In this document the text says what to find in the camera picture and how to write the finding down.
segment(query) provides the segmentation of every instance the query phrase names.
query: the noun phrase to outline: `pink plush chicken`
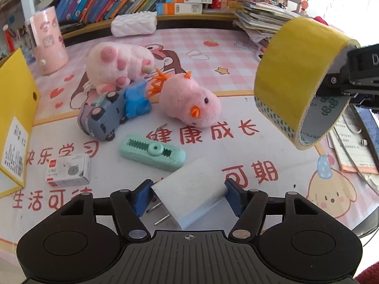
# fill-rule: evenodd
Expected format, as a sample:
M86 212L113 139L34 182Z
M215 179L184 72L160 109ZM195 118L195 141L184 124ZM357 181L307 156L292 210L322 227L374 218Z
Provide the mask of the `pink plush chicken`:
M104 92L122 89L130 81L136 81L154 69L154 56L150 50L130 44L104 42L96 45L88 54L85 90L96 88Z
M151 97L160 92L159 107L166 115L180 119L189 126L199 128L215 124L221 114L221 103L211 91L200 87L191 72L173 76L159 69L153 78Z

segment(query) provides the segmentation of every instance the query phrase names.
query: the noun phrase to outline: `yellow box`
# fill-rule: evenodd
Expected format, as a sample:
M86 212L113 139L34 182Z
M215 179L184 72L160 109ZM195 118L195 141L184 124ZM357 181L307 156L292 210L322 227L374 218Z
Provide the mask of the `yellow box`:
M0 197L25 185L40 94L20 49L0 61Z

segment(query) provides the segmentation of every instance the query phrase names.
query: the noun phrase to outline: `ribbed gray plate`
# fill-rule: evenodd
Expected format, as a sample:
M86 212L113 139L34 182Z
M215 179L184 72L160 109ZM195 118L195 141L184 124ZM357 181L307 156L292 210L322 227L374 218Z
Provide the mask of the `ribbed gray plate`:
M247 244L222 232L165 232L129 245L102 275L81 284L295 284L266 267ZM356 284L346 278L340 284ZM39 284L27 280L25 284Z

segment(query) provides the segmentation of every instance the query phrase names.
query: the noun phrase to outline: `roll of packing tape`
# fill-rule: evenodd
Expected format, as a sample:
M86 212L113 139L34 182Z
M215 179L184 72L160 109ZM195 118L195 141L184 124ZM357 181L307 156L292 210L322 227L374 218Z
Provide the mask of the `roll of packing tape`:
M258 110L299 150L320 141L340 118L349 97L316 97L327 73L339 73L359 43L315 20L298 17L281 27L259 63Z

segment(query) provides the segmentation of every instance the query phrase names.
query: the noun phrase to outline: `white power adapter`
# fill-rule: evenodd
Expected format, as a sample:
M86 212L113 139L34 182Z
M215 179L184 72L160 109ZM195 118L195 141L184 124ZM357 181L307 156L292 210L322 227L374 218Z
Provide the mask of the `white power adapter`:
M196 158L152 186L169 214L185 229L202 217L226 194L221 173L217 173L204 158Z

